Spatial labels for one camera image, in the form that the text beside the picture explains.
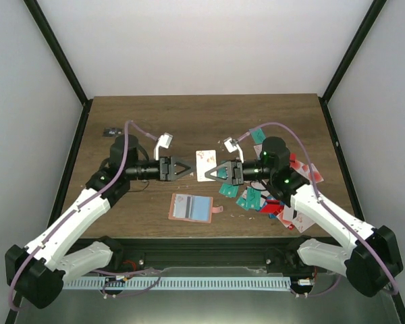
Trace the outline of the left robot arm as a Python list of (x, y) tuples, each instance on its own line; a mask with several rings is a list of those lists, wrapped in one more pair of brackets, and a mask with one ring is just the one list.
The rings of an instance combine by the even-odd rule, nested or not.
[(130, 190), (133, 180), (172, 182), (195, 170), (177, 157), (147, 157), (137, 137), (118, 136), (109, 157), (94, 173), (74, 203), (42, 234), (24, 247), (13, 245), (5, 253), (7, 283), (35, 307), (49, 306), (65, 284), (90, 272), (118, 272), (124, 250), (103, 236), (77, 252), (69, 249), (102, 215)]

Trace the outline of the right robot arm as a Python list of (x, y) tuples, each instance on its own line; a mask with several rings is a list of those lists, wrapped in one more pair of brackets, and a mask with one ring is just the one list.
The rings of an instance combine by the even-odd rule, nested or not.
[(324, 229), (337, 245), (307, 238), (286, 255), (287, 266), (301, 272), (316, 266), (347, 278), (362, 295), (373, 297), (403, 270), (395, 233), (362, 221), (324, 197), (315, 181), (291, 166), (290, 150), (283, 139), (264, 139), (259, 159), (226, 161), (206, 171), (205, 177), (230, 185), (265, 181), (275, 199), (303, 214)]

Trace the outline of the white floral VIP card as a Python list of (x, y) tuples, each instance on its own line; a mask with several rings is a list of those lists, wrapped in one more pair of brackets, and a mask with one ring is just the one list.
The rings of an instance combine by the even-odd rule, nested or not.
[(173, 204), (173, 217), (178, 219), (189, 219), (192, 213), (193, 196), (177, 194)]

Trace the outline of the pink leather card holder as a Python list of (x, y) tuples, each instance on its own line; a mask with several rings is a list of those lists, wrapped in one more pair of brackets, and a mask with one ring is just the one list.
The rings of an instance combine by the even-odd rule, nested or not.
[(171, 204), (169, 208), (169, 220), (187, 221), (192, 223), (211, 223), (212, 215), (223, 212), (223, 206), (214, 206), (213, 197), (209, 196), (193, 196), (192, 213), (189, 219), (178, 219), (173, 217), (173, 204), (177, 194), (172, 194)]

